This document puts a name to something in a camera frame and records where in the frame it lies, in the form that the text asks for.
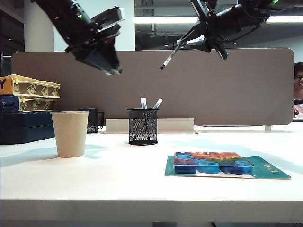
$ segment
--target mug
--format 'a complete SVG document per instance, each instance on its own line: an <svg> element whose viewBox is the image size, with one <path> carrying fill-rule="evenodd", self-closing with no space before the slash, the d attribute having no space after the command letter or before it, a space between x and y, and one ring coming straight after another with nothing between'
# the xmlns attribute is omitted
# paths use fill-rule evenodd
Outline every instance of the mug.
<svg viewBox="0 0 303 227"><path fill-rule="evenodd" d="M97 133L98 129L102 129L104 125L104 112L98 108L80 108L79 111L89 111L86 133Z"/></svg>

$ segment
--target eyeglasses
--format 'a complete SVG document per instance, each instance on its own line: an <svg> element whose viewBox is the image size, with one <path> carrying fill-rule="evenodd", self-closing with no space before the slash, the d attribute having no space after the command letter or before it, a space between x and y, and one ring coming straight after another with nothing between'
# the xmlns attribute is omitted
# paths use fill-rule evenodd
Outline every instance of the eyeglasses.
<svg viewBox="0 0 303 227"><path fill-rule="evenodd" d="M295 81L300 81L303 78L303 76L295 76L294 79Z"/></svg>

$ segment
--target black mesh pen holder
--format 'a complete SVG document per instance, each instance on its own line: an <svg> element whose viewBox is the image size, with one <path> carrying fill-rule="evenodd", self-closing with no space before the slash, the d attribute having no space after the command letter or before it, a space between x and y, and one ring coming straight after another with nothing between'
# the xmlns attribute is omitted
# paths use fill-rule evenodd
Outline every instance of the black mesh pen holder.
<svg viewBox="0 0 303 227"><path fill-rule="evenodd" d="M129 144L157 144L157 118L159 109L127 109L129 111Z"/></svg>

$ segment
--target navy blue case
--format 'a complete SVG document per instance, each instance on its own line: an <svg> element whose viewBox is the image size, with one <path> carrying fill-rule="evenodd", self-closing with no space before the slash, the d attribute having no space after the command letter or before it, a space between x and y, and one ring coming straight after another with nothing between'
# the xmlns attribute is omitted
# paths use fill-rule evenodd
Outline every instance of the navy blue case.
<svg viewBox="0 0 303 227"><path fill-rule="evenodd" d="M50 111L0 113L0 144L28 143L55 137Z"/></svg>
<svg viewBox="0 0 303 227"><path fill-rule="evenodd" d="M0 95L0 112L15 112L19 110L18 96Z"/></svg>

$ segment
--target paper cup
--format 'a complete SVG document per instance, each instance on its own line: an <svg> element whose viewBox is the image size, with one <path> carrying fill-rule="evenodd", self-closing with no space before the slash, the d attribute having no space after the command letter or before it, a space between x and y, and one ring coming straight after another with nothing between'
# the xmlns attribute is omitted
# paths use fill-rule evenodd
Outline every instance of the paper cup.
<svg viewBox="0 0 303 227"><path fill-rule="evenodd" d="M84 155L89 111L51 112L59 157Z"/></svg>

